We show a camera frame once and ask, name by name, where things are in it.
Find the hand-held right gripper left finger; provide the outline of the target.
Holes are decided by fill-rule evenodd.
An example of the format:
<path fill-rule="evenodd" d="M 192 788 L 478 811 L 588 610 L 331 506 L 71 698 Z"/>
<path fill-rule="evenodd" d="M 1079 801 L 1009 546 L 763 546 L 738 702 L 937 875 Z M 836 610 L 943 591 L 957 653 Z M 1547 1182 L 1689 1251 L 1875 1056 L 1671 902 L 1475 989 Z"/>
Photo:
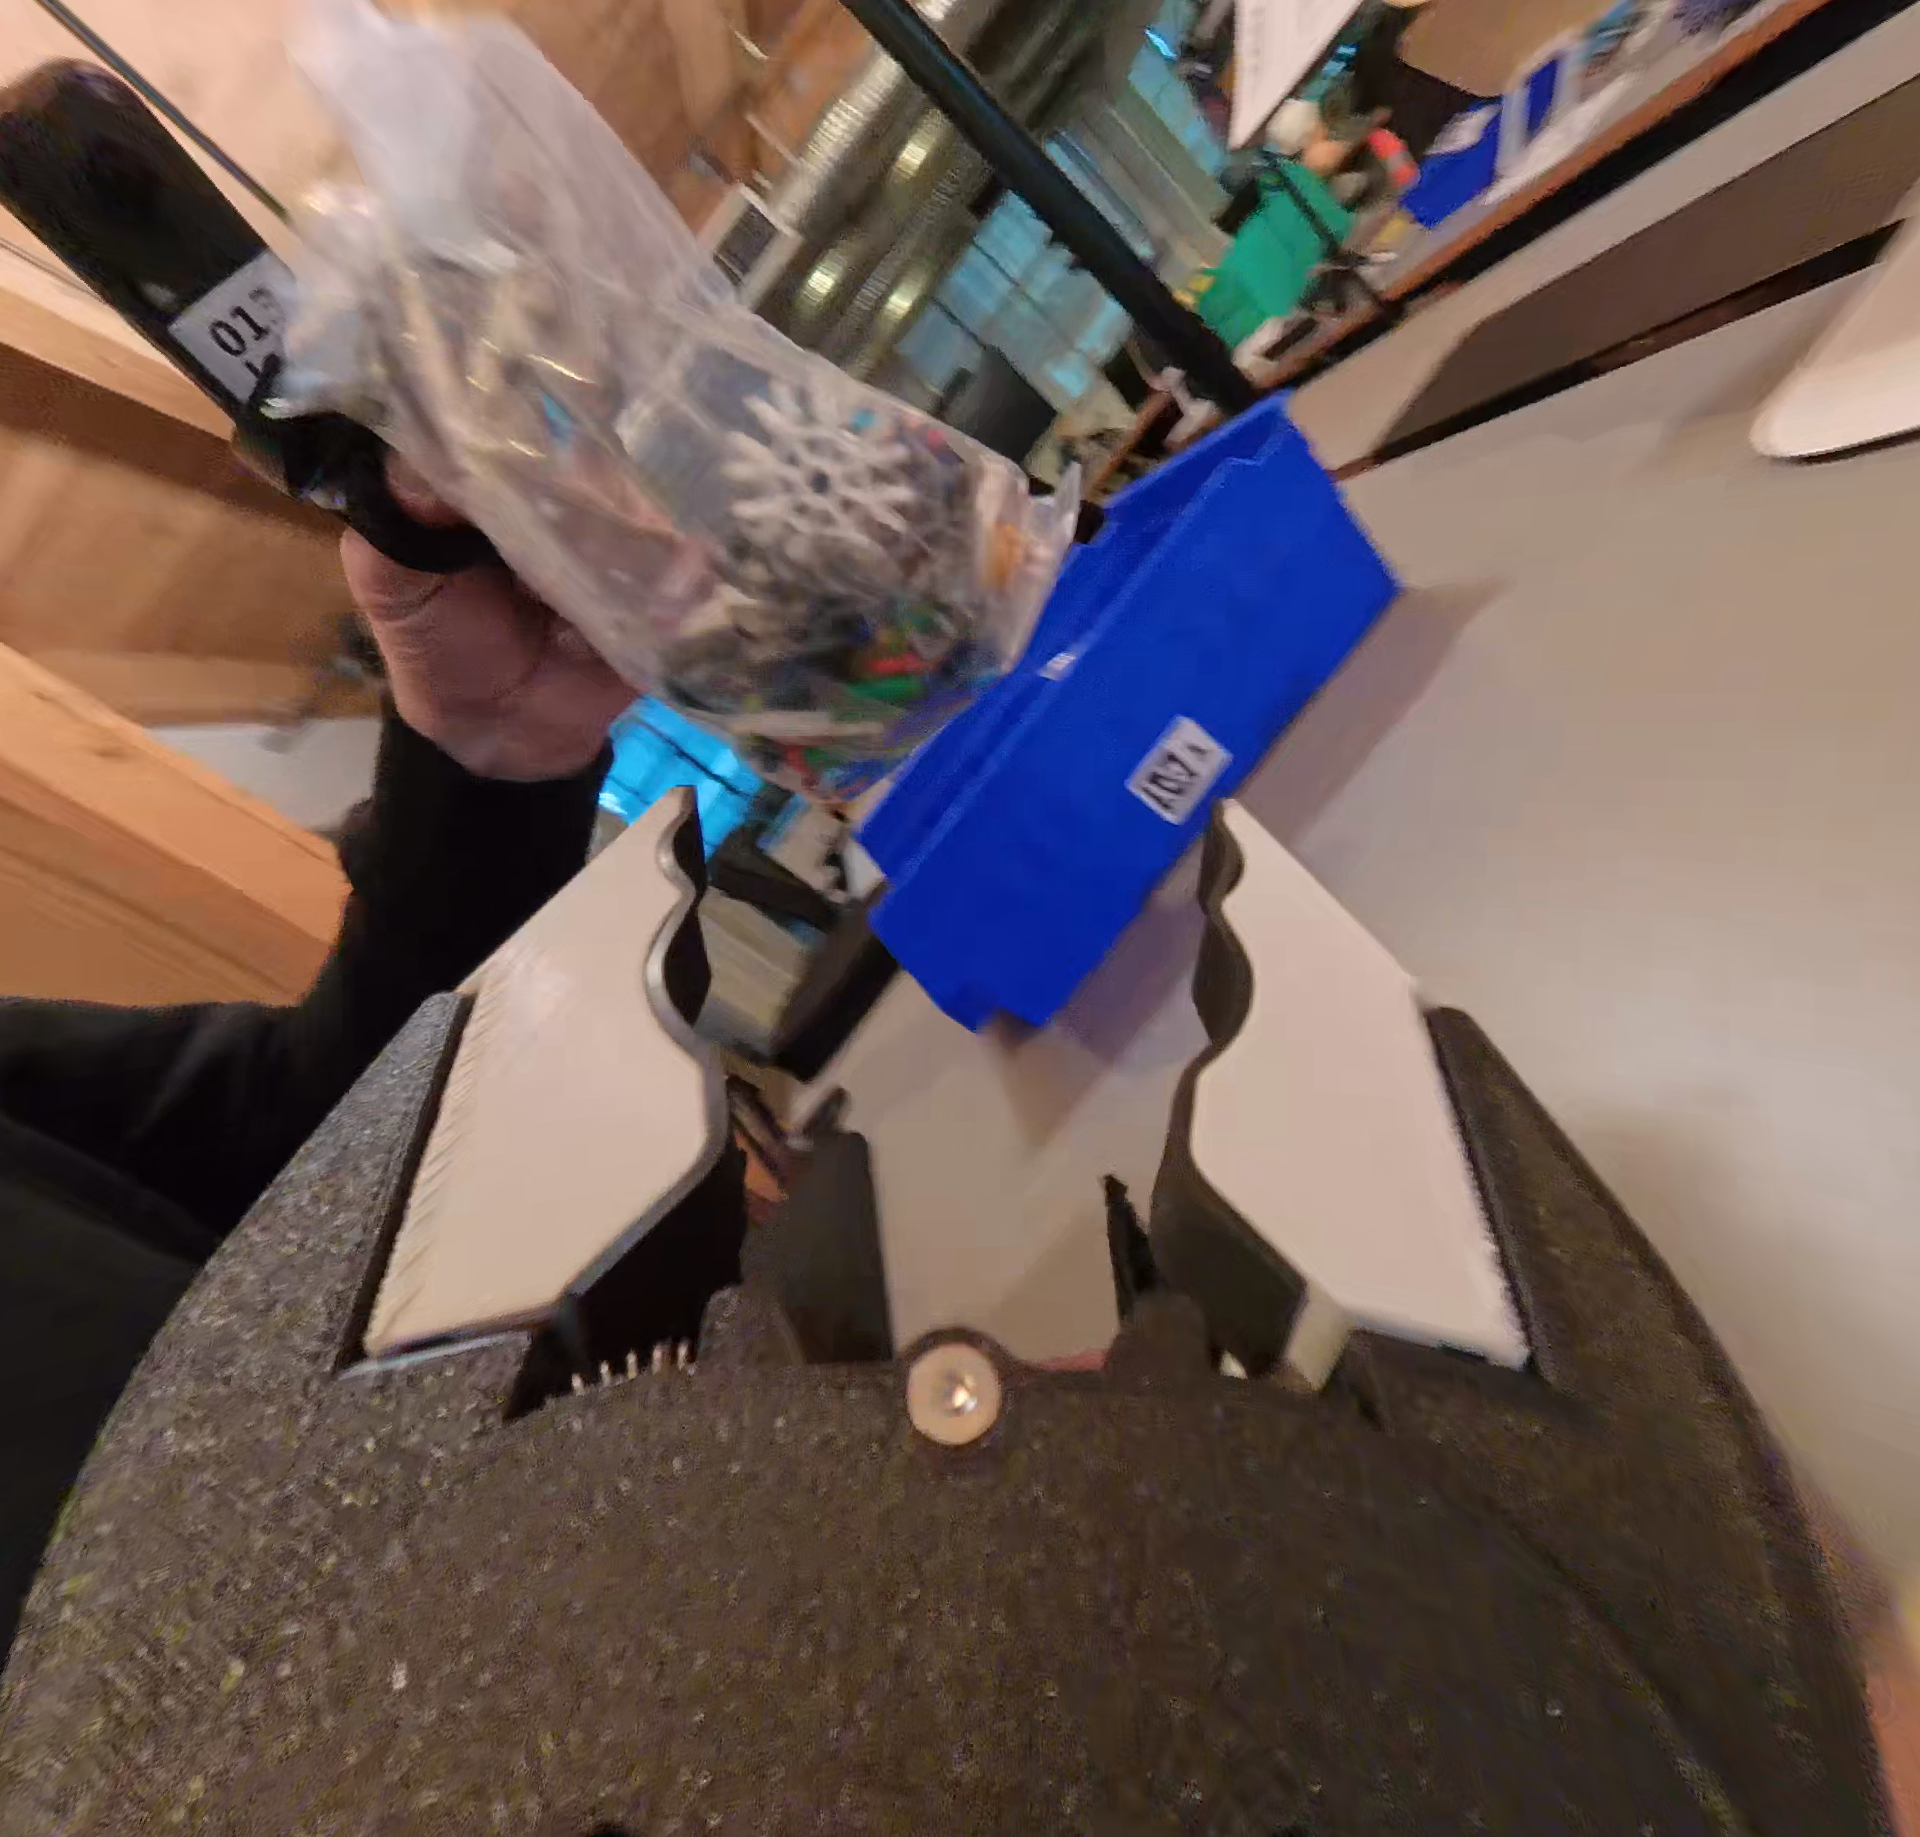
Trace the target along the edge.
<path fill-rule="evenodd" d="M 705 892 L 697 800 L 674 788 L 459 987 L 362 1374 L 514 1338 L 524 1395 L 692 1367 L 748 1232 L 730 1077 L 697 1029 Z"/>

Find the black table inset panel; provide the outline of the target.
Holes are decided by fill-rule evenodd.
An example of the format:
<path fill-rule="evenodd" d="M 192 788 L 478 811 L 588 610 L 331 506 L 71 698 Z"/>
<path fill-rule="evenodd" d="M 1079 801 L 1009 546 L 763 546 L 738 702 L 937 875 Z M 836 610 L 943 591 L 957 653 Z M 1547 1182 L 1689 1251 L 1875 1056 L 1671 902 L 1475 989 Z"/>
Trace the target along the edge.
<path fill-rule="evenodd" d="M 1825 224 L 1669 218 L 1470 331 L 1365 463 L 1390 463 L 1878 264 L 1895 209 Z"/>

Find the blue plastic bin with sticker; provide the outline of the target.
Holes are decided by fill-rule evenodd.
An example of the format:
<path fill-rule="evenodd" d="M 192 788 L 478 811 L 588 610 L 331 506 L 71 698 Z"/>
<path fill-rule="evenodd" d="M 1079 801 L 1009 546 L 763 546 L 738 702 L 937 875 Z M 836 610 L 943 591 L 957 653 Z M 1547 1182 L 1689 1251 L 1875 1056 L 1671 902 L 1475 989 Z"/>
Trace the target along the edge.
<path fill-rule="evenodd" d="M 1047 1025 L 1401 586 L 1272 393 L 1131 481 L 859 829 L 954 1023 Z"/>

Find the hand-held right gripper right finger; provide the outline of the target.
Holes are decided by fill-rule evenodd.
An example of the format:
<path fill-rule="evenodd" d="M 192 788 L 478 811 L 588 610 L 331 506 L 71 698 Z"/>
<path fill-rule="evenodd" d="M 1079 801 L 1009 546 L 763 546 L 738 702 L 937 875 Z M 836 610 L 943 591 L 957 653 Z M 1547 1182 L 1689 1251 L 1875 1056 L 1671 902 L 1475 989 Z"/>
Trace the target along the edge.
<path fill-rule="evenodd" d="M 1205 1043 L 1147 1229 L 1213 1369 L 1319 1390 L 1375 1335 L 1525 1374 L 1525 1312 L 1413 975 L 1239 801 L 1213 811 L 1197 902 Z"/>

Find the person's dark sweater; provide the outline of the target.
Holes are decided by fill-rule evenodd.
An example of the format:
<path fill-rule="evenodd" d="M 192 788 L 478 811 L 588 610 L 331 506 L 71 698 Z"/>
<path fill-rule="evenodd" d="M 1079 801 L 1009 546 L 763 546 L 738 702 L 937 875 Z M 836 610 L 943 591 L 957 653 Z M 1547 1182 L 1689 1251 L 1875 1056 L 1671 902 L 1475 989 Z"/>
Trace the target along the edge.
<path fill-rule="evenodd" d="M 61 1509 L 144 1350 L 219 1236 L 3 1120 L 3 1653 Z"/>

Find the wooden partition panel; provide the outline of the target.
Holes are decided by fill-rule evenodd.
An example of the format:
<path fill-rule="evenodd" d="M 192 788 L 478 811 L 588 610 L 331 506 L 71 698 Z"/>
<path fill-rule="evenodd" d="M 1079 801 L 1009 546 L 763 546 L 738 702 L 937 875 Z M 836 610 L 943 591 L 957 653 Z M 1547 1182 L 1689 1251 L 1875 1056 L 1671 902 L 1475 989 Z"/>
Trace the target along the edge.
<path fill-rule="evenodd" d="M 7 999 L 296 1001 L 343 910 L 319 835 L 5 650 Z"/>

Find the person's left hand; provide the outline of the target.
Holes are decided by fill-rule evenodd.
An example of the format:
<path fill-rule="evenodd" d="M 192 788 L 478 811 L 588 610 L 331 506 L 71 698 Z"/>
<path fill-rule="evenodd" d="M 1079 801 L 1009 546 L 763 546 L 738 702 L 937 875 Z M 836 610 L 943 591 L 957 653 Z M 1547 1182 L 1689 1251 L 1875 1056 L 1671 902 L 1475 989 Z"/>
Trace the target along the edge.
<path fill-rule="evenodd" d="M 355 528 L 343 532 L 341 558 L 397 716 L 476 775 L 550 781 L 582 774 L 637 701 L 637 690 L 507 568 L 409 569 Z"/>

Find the black metal pole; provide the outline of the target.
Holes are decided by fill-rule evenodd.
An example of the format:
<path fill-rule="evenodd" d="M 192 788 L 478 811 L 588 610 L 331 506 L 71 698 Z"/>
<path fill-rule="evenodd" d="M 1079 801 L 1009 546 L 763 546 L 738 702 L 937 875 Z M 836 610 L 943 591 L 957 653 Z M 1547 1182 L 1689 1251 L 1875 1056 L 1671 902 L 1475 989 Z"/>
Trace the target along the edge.
<path fill-rule="evenodd" d="M 904 76 L 974 144 L 993 175 L 1048 224 L 1075 258 L 1150 333 L 1187 383 L 1226 414 L 1261 393 L 1230 347 L 1165 284 L 1122 229 L 1050 158 L 1047 147 L 952 49 L 912 0 L 836 0 Z"/>

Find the clear bag of rods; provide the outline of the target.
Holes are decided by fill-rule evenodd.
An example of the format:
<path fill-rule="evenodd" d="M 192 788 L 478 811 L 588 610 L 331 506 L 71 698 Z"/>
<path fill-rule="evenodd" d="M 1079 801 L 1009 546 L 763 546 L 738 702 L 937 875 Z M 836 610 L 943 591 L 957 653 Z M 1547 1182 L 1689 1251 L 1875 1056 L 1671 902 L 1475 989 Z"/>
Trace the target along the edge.
<path fill-rule="evenodd" d="M 502 18 L 301 0 L 350 178 L 301 213 L 271 406 L 370 427 L 633 688 L 847 801 L 1019 662 L 1079 487 L 746 309 Z"/>

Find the white book stand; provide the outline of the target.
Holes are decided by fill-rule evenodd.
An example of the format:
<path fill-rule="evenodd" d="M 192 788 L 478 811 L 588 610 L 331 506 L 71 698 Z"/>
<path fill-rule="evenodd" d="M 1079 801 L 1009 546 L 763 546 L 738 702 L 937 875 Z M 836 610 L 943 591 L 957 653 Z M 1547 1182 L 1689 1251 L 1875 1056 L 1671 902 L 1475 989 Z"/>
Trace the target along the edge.
<path fill-rule="evenodd" d="M 1919 433 L 1919 213 L 1758 411 L 1749 443 L 1776 463 L 1826 460 Z"/>

